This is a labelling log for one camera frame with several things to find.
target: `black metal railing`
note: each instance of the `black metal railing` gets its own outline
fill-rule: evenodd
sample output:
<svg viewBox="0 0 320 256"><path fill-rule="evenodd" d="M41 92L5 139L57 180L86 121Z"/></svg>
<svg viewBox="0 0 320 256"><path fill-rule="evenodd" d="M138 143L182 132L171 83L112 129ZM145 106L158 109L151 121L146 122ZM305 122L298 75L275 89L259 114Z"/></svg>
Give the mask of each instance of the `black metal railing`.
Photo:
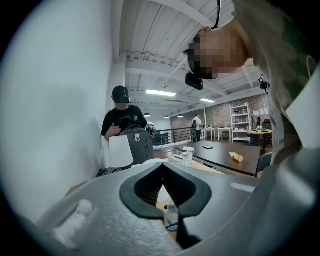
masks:
<svg viewBox="0 0 320 256"><path fill-rule="evenodd" d="M162 146L170 143L190 141L190 127L178 129L157 130L152 136L154 146Z"/></svg>

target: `plastic bottle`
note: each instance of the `plastic bottle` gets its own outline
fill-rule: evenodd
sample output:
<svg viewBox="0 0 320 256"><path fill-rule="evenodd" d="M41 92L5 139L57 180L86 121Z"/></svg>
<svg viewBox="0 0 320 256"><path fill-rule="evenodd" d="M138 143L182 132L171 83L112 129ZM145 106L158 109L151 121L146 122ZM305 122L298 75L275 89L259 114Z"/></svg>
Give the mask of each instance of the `plastic bottle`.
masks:
<svg viewBox="0 0 320 256"><path fill-rule="evenodd" d="M242 163L244 161L244 157L242 155L235 153L235 152L230 152L229 155L233 159L237 160L239 163Z"/></svg>
<svg viewBox="0 0 320 256"><path fill-rule="evenodd" d="M175 203L171 200L168 204L168 226L167 229L170 231L178 230L179 222L179 211Z"/></svg>

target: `fluorescent light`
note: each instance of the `fluorescent light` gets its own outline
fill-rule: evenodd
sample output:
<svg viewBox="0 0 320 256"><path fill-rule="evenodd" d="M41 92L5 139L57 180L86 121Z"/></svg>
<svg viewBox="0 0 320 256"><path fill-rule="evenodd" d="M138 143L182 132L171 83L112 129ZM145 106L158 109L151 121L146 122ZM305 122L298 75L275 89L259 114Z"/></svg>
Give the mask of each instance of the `fluorescent light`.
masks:
<svg viewBox="0 0 320 256"><path fill-rule="evenodd" d="M160 91L160 90L146 90L146 94L154 94L154 95L162 95L162 96L169 96L174 97L176 93Z"/></svg>
<svg viewBox="0 0 320 256"><path fill-rule="evenodd" d="M206 98L202 98L202 99L200 99L200 101L202 101L202 102L210 102L210 103L214 103L215 102L214 100L206 99Z"/></svg>

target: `lamp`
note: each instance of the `lamp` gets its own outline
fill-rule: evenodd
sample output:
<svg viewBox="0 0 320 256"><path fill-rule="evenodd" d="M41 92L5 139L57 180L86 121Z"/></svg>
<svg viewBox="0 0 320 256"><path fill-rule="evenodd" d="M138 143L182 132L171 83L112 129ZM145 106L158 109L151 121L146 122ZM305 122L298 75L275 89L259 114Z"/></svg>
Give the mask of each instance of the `lamp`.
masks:
<svg viewBox="0 0 320 256"><path fill-rule="evenodd" d="M109 161L114 168L126 167L134 162L127 136L109 138Z"/></svg>

